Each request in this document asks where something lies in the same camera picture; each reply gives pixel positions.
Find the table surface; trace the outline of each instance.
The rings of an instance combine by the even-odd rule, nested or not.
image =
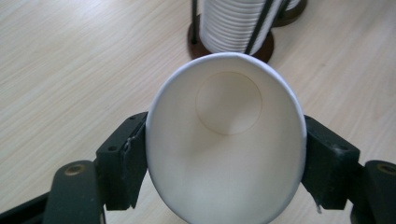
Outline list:
[[[0,212],[48,190],[61,166],[93,160],[129,116],[191,60],[191,2],[0,2]],[[295,23],[273,29],[269,64],[305,114],[361,150],[360,162],[396,162],[396,1],[309,1]],[[317,213],[300,186],[273,223],[349,223]],[[149,175],[136,209],[108,223],[185,223]]]

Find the white cup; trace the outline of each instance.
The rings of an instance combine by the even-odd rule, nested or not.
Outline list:
[[[286,81],[241,53],[191,61],[148,112],[148,170],[163,201],[189,223],[266,223],[304,171],[304,115]]]

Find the round base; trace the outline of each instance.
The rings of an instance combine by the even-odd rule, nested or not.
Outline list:
[[[190,56],[193,59],[196,58],[200,58],[202,56],[206,56],[208,54],[211,54],[212,52],[210,52],[208,49],[205,48],[204,44],[201,42],[201,38],[199,36],[199,32],[200,32],[200,15],[198,15],[196,17],[196,21],[197,21],[197,26],[196,26],[196,43],[192,44],[191,43],[191,38],[192,38],[192,25],[190,25],[189,27],[189,32],[187,34],[187,46],[189,48],[189,53]],[[262,47],[252,56],[265,62],[268,63],[268,61],[270,61],[270,58],[274,52],[274,36],[272,35],[271,31],[268,32],[267,37],[265,37],[264,43],[262,43]]]
[[[285,26],[297,21],[301,14],[303,14],[307,2],[307,0],[301,0],[295,8],[283,12],[277,19],[274,20],[273,27]]]

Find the light wood grain surface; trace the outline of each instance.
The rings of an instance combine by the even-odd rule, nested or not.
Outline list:
[[[0,212],[50,189],[58,168],[93,160],[129,116],[149,109],[190,60],[187,0],[0,1]],[[311,0],[273,29],[269,62],[305,114],[361,150],[396,162],[396,1]],[[317,208],[303,186],[273,223],[349,223]],[[135,210],[108,223],[185,223],[149,176]]]

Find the wooden table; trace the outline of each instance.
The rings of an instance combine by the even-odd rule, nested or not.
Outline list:
[[[93,160],[129,116],[146,111],[190,61],[191,2],[0,2],[0,212],[50,189],[55,171]],[[396,162],[396,1],[311,0],[295,23],[273,29],[269,62],[305,114],[368,160]],[[317,213],[303,186],[273,223],[349,223]],[[108,223],[185,223],[144,181],[135,210]]]

